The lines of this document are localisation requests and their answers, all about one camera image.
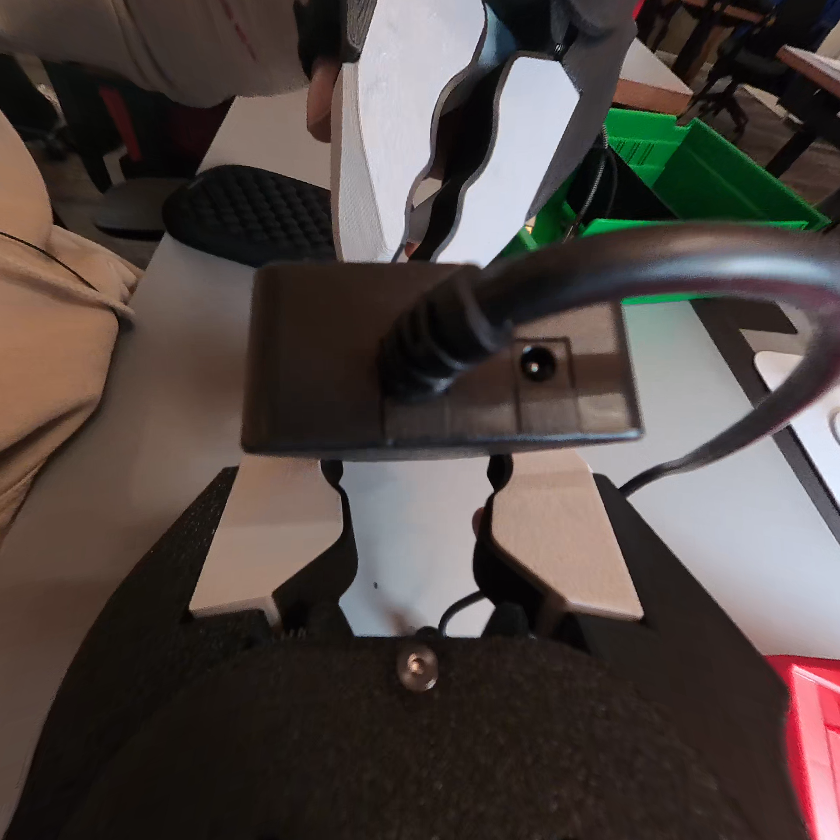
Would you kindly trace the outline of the black usb hub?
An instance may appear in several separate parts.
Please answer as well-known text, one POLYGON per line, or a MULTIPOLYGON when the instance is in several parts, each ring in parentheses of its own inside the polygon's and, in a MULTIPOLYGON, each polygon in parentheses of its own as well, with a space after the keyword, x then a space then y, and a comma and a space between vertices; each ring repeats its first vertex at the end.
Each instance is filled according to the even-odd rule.
POLYGON ((383 396, 381 342, 417 299, 475 266, 308 262, 259 269, 241 443, 255 455, 462 459, 642 437, 623 310, 517 327, 509 345, 418 402, 383 396))

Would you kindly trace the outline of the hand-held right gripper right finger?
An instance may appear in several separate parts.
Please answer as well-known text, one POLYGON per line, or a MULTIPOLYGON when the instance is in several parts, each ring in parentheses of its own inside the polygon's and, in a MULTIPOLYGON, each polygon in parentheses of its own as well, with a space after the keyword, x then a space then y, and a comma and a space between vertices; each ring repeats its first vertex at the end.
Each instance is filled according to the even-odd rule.
POLYGON ((637 622, 644 609, 591 468, 578 455, 495 455, 473 574, 494 605, 530 622, 637 622))

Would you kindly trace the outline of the person's left hand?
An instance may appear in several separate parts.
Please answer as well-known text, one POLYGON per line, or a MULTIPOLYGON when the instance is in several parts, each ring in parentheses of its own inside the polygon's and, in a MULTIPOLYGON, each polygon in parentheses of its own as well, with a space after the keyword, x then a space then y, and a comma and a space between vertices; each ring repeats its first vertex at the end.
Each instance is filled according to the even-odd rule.
POLYGON ((341 70, 337 58, 319 57, 312 65, 306 104, 307 130, 315 141, 331 142, 333 91, 341 70))

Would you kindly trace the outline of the red plastic bin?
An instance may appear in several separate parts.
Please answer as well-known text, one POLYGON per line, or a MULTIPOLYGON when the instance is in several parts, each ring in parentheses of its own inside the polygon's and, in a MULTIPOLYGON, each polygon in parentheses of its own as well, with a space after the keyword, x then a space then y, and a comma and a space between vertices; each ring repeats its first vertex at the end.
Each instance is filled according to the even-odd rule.
POLYGON ((789 693, 785 724, 791 781, 811 838, 839 838, 839 662, 773 655, 789 693))

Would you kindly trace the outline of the black office chair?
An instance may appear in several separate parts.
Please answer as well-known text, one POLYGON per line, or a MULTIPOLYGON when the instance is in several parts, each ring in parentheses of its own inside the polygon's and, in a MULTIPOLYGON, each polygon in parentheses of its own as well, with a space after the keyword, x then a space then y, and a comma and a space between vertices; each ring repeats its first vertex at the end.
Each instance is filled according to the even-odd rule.
POLYGON ((734 126, 733 142, 742 139, 749 117, 737 101, 736 90, 753 73, 754 59, 750 57, 745 44, 749 41, 747 32, 733 34, 726 38, 718 49, 718 57, 708 73, 702 89, 689 102, 688 110, 699 109, 697 119, 717 116, 726 112, 734 126))

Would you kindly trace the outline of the green plastic bin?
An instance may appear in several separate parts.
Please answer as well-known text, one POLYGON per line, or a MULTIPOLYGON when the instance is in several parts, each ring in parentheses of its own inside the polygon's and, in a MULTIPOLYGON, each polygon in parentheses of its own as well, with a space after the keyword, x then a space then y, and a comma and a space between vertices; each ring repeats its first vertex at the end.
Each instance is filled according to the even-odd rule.
POLYGON ((566 202, 571 178, 542 207, 530 227, 523 227, 501 251, 513 257, 565 239, 610 235, 620 230, 671 228, 684 224, 741 224, 759 228, 821 233, 830 221, 754 163, 736 146, 698 119, 680 126, 664 114, 613 108, 605 119, 610 151, 616 152, 678 217, 670 222, 596 219, 583 224, 601 176, 583 209, 573 217, 566 202))

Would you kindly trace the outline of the person's torso beige hoodie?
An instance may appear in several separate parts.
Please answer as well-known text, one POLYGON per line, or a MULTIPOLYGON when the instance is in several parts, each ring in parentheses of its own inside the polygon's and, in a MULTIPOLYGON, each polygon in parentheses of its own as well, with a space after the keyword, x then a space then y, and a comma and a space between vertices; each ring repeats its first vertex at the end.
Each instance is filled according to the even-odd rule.
POLYGON ((54 220, 1 116, 1 534, 40 470, 98 408, 143 272, 54 220))

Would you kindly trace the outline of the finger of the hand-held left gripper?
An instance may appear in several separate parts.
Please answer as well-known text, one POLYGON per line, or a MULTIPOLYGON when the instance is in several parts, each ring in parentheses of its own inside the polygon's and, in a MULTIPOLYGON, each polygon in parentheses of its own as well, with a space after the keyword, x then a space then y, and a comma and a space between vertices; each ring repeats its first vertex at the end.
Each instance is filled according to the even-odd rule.
POLYGON ((377 2, 373 43, 341 65, 332 95, 332 236, 347 263, 399 256, 444 105, 487 36, 481 1, 377 2))
POLYGON ((420 260, 487 265, 533 215, 530 206, 580 94, 559 61, 517 52, 461 112, 420 260))

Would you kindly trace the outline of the black bin divider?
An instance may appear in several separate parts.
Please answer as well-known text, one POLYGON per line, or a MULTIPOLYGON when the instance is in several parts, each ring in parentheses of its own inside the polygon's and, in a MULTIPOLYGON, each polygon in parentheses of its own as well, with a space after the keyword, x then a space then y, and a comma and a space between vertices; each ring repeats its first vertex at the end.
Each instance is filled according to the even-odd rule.
POLYGON ((670 222, 677 216, 660 200, 653 190, 613 150, 607 158, 604 150, 592 148, 572 176, 566 202, 573 217, 583 209, 590 197, 596 177, 601 179, 595 189, 582 223, 596 219, 640 222, 670 222))

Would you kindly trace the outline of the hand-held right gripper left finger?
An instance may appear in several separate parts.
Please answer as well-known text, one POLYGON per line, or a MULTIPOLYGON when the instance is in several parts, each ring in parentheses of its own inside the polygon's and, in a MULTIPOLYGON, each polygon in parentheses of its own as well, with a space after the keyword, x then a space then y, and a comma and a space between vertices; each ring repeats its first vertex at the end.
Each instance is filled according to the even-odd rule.
POLYGON ((244 456, 189 603, 194 617, 308 617, 359 567, 343 463, 244 456))

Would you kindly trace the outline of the black wrist rest pad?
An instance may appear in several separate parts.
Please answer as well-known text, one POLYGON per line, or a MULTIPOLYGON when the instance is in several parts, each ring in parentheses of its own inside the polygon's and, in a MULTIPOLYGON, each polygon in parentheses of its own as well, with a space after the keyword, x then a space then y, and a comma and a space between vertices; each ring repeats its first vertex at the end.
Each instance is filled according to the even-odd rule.
POLYGON ((224 164, 164 201, 165 232, 180 244, 241 266, 336 260, 326 188, 257 167, 224 164))

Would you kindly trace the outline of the person's left forearm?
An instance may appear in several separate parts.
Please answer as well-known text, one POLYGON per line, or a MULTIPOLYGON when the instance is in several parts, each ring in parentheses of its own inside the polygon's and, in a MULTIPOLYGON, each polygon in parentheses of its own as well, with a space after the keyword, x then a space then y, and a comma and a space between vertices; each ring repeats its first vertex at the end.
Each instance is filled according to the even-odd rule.
POLYGON ((1 47, 198 108, 308 84, 287 1, 2 1, 1 47))

